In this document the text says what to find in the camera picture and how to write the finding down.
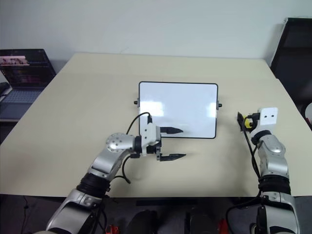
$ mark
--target white board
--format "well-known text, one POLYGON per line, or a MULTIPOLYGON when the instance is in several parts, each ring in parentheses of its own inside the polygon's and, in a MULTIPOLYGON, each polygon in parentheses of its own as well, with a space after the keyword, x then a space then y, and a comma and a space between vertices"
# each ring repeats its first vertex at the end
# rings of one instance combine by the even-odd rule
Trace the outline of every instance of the white board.
MULTIPOLYGON (((163 137, 215 138, 217 96, 217 84, 142 81, 139 114, 149 112, 157 126, 183 130, 172 135, 162 133, 163 137)), ((147 115, 143 115, 140 131, 146 124, 147 115)))

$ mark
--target red object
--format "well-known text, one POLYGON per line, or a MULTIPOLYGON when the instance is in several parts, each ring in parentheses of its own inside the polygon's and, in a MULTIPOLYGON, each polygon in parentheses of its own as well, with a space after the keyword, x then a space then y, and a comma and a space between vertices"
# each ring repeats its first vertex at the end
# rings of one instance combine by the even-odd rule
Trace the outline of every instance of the red object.
POLYGON ((114 225, 109 225, 106 230, 106 234, 120 234, 119 227, 114 226, 114 225))
POLYGON ((218 225, 219 234, 229 234, 229 227, 225 219, 222 219, 218 225))

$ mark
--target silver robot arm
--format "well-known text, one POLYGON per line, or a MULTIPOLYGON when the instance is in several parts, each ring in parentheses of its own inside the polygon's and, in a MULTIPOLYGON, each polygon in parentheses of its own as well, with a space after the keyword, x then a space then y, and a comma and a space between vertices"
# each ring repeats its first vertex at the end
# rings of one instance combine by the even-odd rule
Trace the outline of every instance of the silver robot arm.
POLYGON ((291 195, 285 146, 271 134, 277 120, 277 108, 258 111, 253 123, 252 143, 260 157, 261 206, 252 234, 300 234, 295 200, 291 195))
MULTIPOLYGON (((110 182, 116 176, 122 161, 127 155, 134 157, 156 153, 161 157, 161 129, 151 120, 141 136, 134 137, 123 133, 110 135, 105 147, 98 154, 80 184, 73 189, 48 222, 47 231, 53 233, 89 233, 96 219, 94 210, 101 209, 105 193, 110 190, 110 182)), ((182 154, 164 156, 174 160, 182 154)))

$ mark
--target black cable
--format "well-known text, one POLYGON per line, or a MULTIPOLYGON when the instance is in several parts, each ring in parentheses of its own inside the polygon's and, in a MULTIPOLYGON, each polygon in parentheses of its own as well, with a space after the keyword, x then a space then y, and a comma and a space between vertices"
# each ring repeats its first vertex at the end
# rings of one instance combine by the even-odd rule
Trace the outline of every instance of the black cable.
POLYGON ((128 184, 131 184, 131 181, 127 178, 126 174, 125 174, 125 164, 127 162, 127 160, 131 157, 131 155, 127 156, 125 158, 125 160, 123 161, 122 163, 122 167, 121 167, 121 172, 122 172, 122 175, 117 175, 114 177, 115 178, 123 178, 128 184))
POLYGON ((98 224, 99 224, 99 227, 104 231, 104 228, 103 228, 101 222, 98 222, 98 224))
POLYGON ((106 234, 107 216, 106 216, 106 213, 105 213, 104 209, 102 209, 102 214, 103 214, 103 217, 104 217, 104 227, 103 227, 104 232, 103 232, 103 234, 106 234))
POLYGON ((244 133, 245 139, 246 139, 247 144, 248 144, 248 148, 249 148, 250 154, 252 155, 253 170, 256 173, 258 179, 260 179, 260 172, 259 172, 259 169, 258 169, 258 166, 257 166, 257 162, 256 162, 256 160, 254 158, 254 154, 255 154, 255 151, 257 150, 257 146, 255 147, 254 150, 252 149, 252 146, 250 144, 250 141, 249 141, 247 133, 246 133, 246 128, 245 128, 246 119, 247 119, 247 117, 245 117, 244 120, 243 120, 242 129, 243 129, 243 133, 244 133))
POLYGON ((28 206, 28 201, 26 199, 25 196, 23 196, 24 200, 25 200, 25 206, 24 206, 24 220, 23 220, 23 224, 21 226, 21 230, 20 230, 20 234, 23 234, 24 233, 24 228, 25 228, 25 222, 26 222, 26 210, 29 208, 28 206))
POLYGON ((98 208, 98 210, 97 210, 97 216, 96 216, 96 220, 95 220, 95 222, 94 222, 94 226, 93 226, 93 229, 92 229, 91 234, 94 234, 94 233, 96 232, 96 230, 97 230, 97 227, 98 227, 98 224, 99 224, 99 218, 100 218, 100 216, 101 216, 102 204, 103 204, 103 198, 102 198, 102 201, 101 201, 101 203, 100 203, 100 206, 99 206, 99 208, 98 208))
POLYGON ((129 128, 128 128, 126 134, 128 134, 128 133, 130 132, 130 129, 131 129, 133 123, 136 121, 136 119, 139 118, 140 116, 146 115, 146 114, 148 114, 149 118, 151 117, 151 114, 150 114, 149 112, 143 112, 143 113, 139 114, 138 116, 136 116, 136 117, 132 120, 132 122, 131 122, 131 124, 130 124, 130 126, 129 126, 129 128))
POLYGON ((253 199, 249 200, 249 201, 246 201, 246 202, 243 202, 243 203, 240 203, 240 204, 237 204, 237 205, 234 205, 234 206, 231 206, 230 208, 228 208, 228 210, 226 211, 225 213, 225 220, 228 224, 228 227, 229 227, 229 230, 232 234, 235 234, 235 232, 233 232, 233 229, 231 228, 231 225, 229 223, 229 213, 231 210, 235 209, 235 208, 242 208, 242 207, 246 207, 246 206, 249 206, 249 205, 253 205, 253 203, 257 200, 260 199, 260 195, 261 195, 261 190, 259 190, 258 194, 256 197, 254 197, 253 199))

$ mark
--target tabletop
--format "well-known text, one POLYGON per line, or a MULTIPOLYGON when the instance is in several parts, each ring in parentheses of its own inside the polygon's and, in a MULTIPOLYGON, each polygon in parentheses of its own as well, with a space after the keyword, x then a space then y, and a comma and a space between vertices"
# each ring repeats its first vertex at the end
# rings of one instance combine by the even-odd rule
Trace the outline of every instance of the tabletop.
MULTIPOLYGON (((278 107, 274 134, 286 147, 293 195, 312 195, 312 132, 261 59, 75 54, 0 146, 0 193, 67 196, 105 146, 138 114, 140 81, 217 83, 223 107, 215 139, 164 138, 159 162, 130 159, 131 180, 111 183, 113 197, 254 196, 258 181, 237 112, 278 107)), ((131 134, 138 134, 138 123, 131 134)))

